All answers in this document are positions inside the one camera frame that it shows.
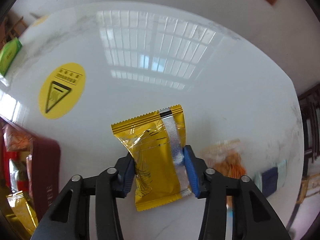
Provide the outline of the dark wooden console table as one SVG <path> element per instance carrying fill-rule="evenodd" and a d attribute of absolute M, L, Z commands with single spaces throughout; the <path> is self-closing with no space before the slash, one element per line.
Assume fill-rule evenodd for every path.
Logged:
<path fill-rule="evenodd" d="M 309 189 L 308 166 L 319 158 L 319 83 L 298 97 L 304 133 L 304 164 L 297 204 L 302 204 Z"/>

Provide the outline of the yellow edge sticker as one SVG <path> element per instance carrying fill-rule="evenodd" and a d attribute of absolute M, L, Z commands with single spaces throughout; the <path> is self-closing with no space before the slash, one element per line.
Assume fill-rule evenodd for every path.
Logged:
<path fill-rule="evenodd" d="M 49 15 L 45 15 L 45 16 L 42 16 L 42 17 L 36 19 L 36 20 L 32 23 L 31 26 L 32 26 L 32 27 L 35 27 L 35 26 L 43 23 L 48 17 L 49 17 Z"/>

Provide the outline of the clear bag orange crackers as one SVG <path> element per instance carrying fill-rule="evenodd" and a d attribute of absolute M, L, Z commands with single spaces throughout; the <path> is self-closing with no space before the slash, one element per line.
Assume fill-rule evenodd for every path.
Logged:
<path fill-rule="evenodd" d="M 207 167 L 217 170 L 226 177 L 240 179 L 247 171 L 242 165 L 239 146 L 239 139 L 220 141 L 204 148 L 200 156 Z"/>

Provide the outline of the round yellow warning sticker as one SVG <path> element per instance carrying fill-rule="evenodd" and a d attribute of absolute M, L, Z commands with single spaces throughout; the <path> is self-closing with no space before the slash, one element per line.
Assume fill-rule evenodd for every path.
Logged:
<path fill-rule="evenodd" d="M 38 96 L 39 110 L 47 119 L 67 114 L 79 101 L 86 83 L 84 68 L 74 62 L 57 67 L 44 81 Z"/>

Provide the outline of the gold red tin box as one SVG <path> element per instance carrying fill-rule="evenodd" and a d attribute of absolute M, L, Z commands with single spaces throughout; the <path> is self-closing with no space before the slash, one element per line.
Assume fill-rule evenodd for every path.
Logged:
<path fill-rule="evenodd" d="M 1 239 L 30 239 L 59 193 L 60 146 L 1 119 Z"/>

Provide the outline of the gold packet with silver strip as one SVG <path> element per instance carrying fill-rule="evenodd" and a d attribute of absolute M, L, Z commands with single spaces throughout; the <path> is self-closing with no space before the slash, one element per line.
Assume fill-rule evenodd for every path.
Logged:
<path fill-rule="evenodd" d="M 112 124 L 111 129 L 135 162 L 137 211 L 191 194 L 184 164 L 185 120 L 181 105 Z"/>

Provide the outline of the pink red cake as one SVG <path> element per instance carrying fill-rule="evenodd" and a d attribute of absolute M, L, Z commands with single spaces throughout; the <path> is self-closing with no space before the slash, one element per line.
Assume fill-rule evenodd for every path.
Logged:
<path fill-rule="evenodd" d="M 4 144 L 7 152 L 27 152 L 31 149 L 31 135 L 9 124 L 4 126 Z"/>

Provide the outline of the small bamboo chair left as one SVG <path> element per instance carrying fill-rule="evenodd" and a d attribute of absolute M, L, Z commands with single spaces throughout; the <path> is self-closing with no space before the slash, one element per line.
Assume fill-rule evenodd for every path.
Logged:
<path fill-rule="evenodd" d="M 23 17 L 21 17 L 17 22 L 11 23 L 8 16 L 6 16 L 4 21 L 1 23 L 1 48 L 13 38 L 19 38 L 27 27 L 28 26 L 24 22 Z"/>

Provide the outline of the gold packet with bird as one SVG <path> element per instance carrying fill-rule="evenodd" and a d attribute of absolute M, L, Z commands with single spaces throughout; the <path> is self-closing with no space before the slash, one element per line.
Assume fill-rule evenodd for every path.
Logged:
<path fill-rule="evenodd" d="M 29 194 L 24 191 L 18 191 L 7 195 L 7 201 L 25 230 L 32 235 L 39 222 Z"/>

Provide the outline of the silver speckled snack block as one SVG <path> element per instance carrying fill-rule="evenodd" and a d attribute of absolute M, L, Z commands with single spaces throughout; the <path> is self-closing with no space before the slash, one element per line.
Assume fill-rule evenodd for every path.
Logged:
<path fill-rule="evenodd" d="M 20 160 L 9 159 L 10 187 L 13 193 L 18 191 L 29 191 L 29 179 L 27 167 Z"/>

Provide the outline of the green tissue pack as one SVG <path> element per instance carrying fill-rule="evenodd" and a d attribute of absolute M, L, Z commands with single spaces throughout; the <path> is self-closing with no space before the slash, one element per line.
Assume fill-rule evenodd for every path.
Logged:
<path fill-rule="evenodd" d="M 1 49 L 0 72 L 2 77 L 6 75 L 12 61 L 14 60 L 21 48 L 21 42 L 17 37 L 15 37 L 10 42 L 6 43 L 4 47 Z"/>

